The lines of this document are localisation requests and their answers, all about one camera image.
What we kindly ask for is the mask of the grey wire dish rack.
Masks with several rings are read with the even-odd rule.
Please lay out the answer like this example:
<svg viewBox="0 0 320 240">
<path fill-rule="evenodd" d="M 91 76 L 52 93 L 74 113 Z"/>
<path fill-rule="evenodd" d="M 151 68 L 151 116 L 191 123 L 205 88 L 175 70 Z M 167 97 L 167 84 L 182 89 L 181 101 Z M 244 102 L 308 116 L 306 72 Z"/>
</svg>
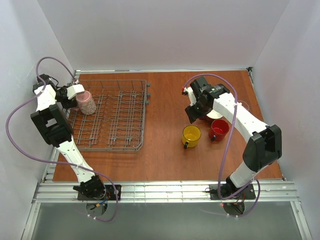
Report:
<svg viewBox="0 0 320 240">
<path fill-rule="evenodd" d="M 80 151 L 136 152 L 144 140 L 150 84 L 145 79 L 84 80 L 96 111 L 65 110 Z"/>
</svg>

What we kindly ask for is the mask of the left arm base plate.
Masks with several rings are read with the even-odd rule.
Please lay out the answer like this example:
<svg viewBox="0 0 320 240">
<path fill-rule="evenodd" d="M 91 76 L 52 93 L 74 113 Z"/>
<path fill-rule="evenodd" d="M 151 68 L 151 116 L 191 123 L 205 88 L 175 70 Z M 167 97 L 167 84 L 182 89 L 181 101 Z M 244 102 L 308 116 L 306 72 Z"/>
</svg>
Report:
<svg viewBox="0 0 320 240">
<path fill-rule="evenodd" d="M 114 190 L 114 188 L 111 184 L 106 184 L 105 185 L 106 193 L 105 193 L 104 197 L 102 197 L 102 196 L 100 196 L 98 198 L 87 197 L 79 192 L 76 199 L 78 201 L 104 201 L 105 199 L 115 201 L 116 200 L 116 192 L 117 192 L 117 199 L 120 200 L 121 194 L 122 194 L 122 185 L 116 184 L 115 188 L 116 188 L 116 191 Z"/>
</svg>

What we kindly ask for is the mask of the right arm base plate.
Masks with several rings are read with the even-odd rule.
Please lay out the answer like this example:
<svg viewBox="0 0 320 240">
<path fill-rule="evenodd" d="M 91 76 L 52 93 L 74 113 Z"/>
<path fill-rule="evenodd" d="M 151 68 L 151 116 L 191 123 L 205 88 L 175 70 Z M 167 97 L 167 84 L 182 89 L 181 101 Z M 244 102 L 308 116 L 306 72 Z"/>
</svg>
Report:
<svg viewBox="0 0 320 240">
<path fill-rule="evenodd" d="M 252 181 L 249 184 L 245 185 L 245 188 L 242 191 L 239 191 L 240 188 L 232 187 L 231 183 L 221 181 L 220 182 L 220 195 L 223 199 L 226 199 L 229 196 L 232 196 L 230 199 L 238 199 L 241 200 L 255 200 L 257 195 L 255 193 L 255 189 L 253 186 Z M 209 184 L 205 189 L 204 192 L 209 194 L 210 200 L 220 200 L 221 198 L 218 195 L 218 183 Z"/>
</svg>

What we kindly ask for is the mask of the yellow cup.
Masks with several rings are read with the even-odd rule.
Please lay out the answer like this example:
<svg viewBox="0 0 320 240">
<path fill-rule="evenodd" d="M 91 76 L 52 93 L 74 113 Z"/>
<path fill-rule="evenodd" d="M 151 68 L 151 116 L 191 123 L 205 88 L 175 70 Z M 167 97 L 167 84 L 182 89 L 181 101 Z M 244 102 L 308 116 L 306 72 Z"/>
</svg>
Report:
<svg viewBox="0 0 320 240">
<path fill-rule="evenodd" d="M 188 148 L 194 148 L 198 145 L 201 138 L 201 130 L 195 125 L 188 125 L 182 131 L 182 144 L 186 150 Z"/>
</svg>

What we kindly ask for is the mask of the clear glass cup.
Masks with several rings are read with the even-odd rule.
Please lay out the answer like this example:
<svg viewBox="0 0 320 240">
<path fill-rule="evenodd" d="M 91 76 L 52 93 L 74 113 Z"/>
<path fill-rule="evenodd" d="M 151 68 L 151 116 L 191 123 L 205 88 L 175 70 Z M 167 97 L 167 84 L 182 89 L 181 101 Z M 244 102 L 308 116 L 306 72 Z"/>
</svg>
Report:
<svg viewBox="0 0 320 240">
<path fill-rule="evenodd" d="M 240 100 L 239 103 L 247 110 L 250 110 L 250 106 L 248 103 L 246 103 L 245 101 Z"/>
</svg>

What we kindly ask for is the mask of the plain red mug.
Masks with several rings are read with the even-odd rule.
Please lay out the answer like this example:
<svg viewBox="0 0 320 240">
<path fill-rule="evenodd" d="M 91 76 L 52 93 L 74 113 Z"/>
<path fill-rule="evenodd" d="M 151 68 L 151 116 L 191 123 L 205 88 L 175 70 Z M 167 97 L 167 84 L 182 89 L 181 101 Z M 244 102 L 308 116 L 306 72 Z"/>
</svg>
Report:
<svg viewBox="0 0 320 240">
<path fill-rule="evenodd" d="M 225 120 L 216 119 L 211 123 L 211 127 L 208 132 L 209 139 L 211 141 L 222 141 L 229 130 L 229 124 Z"/>
</svg>

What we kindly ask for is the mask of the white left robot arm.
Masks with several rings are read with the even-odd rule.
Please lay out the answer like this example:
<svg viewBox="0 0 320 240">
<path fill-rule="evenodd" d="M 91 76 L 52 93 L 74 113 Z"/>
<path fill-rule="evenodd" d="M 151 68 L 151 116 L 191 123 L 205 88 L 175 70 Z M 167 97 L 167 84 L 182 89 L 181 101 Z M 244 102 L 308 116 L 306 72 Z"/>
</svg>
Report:
<svg viewBox="0 0 320 240">
<path fill-rule="evenodd" d="M 40 135 L 48 145 L 52 145 L 67 163 L 71 164 L 79 186 L 73 189 L 89 199 L 100 200 L 106 196 L 106 187 L 100 177 L 92 172 L 84 157 L 76 146 L 73 129 L 62 112 L 58 103 L 64 109 L 72 109 L 78 103 L 84 104 L 88 114 L 96 111 L 96 105 L 90 92 L 82 84 L 56 86 L 53 78 L 46 74 L 37 77 L 37 84 L 32 91 L 37 95 L 37 109 L 30 115 Z"/>
</svg>

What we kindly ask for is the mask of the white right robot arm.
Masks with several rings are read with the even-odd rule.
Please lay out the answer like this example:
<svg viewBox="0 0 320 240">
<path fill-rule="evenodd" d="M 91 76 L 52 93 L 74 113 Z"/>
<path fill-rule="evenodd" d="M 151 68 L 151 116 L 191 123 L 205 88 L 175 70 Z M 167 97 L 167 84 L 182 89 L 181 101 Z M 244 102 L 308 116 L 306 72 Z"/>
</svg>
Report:
<svg viewBox="0 0 320 240">
<path fill-rule="evenodd" d="M 185 108 L 190 123 L 216 111 L 231 123 L 230 132 L 237 130 L 246 142 L 241 164 L 224 184 L 217 184 L 218 198 L 228 200 L 242 193 L 262 170 L 281 158 L 282 131 L 245 109 L 238 101 L 235 87 L 226 79 L 218 76 L 223 83 L 211 85 L 206 77 L 206 73 L 191 77 L 181 91 L 190 100 Z"/>
</svg>

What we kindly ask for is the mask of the red floral mug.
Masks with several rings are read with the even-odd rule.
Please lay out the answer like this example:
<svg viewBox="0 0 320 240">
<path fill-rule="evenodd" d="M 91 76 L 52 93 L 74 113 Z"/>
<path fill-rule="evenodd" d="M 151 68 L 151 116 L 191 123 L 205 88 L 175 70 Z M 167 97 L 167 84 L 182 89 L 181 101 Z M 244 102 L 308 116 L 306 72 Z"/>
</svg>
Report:
<svg viewBox="0 0 320 240">
<path fill-rule="evenodd" d="M 218 112 L 210 112 L 204 117 L 200 117 L 199 120 L 213 122 L 214 120 L 221 119 L 223 116 Z"/>
</svg>

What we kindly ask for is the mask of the pink ghost pattern cup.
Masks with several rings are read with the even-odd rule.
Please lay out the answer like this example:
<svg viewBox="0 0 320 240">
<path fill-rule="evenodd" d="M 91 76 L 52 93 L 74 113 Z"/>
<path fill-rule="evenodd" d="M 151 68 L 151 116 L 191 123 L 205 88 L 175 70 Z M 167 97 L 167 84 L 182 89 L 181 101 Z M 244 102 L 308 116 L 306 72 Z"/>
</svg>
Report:
<svg viewBox="0 0 320 240">
<path fill-rule="evenodd" d="M 75 99 L 77 101 L 79 110 L 84 115 L 92 115 L 96 112 L 97 106 L 92 94 L 89 91 L 85 90 L 83 93 L 77 94 Z"/>
</svg>

